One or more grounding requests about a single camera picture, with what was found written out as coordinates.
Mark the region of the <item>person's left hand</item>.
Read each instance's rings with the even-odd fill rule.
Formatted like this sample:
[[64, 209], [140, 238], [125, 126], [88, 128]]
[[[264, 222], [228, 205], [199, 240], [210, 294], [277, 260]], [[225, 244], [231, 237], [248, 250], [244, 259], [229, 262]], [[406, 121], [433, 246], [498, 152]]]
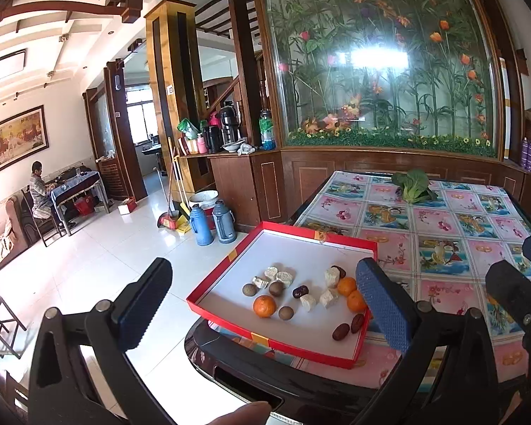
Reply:
[[227, 413], [209, 423], [209, 425], [264, 425], [271, 413], [267, 402], [248, 403], [232, 413]]

